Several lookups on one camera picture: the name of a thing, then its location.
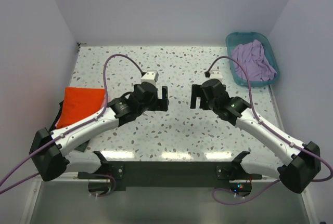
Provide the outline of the lavender t shirt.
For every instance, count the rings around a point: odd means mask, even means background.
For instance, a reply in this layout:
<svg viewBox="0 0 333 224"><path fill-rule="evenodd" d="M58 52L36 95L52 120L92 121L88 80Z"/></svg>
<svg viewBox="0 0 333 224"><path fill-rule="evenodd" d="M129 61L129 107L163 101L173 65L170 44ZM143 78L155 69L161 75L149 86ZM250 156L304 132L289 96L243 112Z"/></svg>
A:
<svg viewBox="0 0 333 224"><path fill-rule="evenodd" d="M246 70L250 81L270 81L277 75L276 70L268 62L262 43L255 39L247 44L239 44L231 52L236 60Z"/></svg>

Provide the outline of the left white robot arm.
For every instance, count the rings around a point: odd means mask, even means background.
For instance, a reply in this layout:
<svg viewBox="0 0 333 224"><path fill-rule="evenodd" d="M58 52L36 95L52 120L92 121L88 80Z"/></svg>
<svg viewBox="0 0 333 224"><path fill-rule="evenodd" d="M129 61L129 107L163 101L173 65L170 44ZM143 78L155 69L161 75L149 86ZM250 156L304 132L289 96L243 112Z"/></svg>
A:
<svg viewBox="0 0 333 224"><path fill-rule="evenodd" d="M166 86L162 87L162 97L158 98L158 90L153 84L136 84L132 92L113 99L105 108L77 123L54 131L38 130L29 154L44 181L68 172L103 178L110 175L111 168L102 153L80 153L75 151L76 147L99 134L135 121L146 111L166 112L168 106Z"/></svg>

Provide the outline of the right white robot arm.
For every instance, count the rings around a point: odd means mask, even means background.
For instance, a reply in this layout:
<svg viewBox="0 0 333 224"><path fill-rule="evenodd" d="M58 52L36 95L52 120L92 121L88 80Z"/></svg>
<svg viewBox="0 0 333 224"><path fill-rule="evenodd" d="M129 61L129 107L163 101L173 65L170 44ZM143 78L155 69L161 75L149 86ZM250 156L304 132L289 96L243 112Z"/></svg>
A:
<svg viewBox="0 0 333 224"><path fill-rule="evenodd" d="M281 161L280 167L264 165L250 159L232 165L232 173L243 179L248 174L261 174L279 179L294 193L302 193L321 171L320 148L314 142L304 143L286 134L263 117L255 114L247 101L230 97L218 79L209 79L191 87L190 108L213 111L220 119L243 130L270 149Z"/></svg>

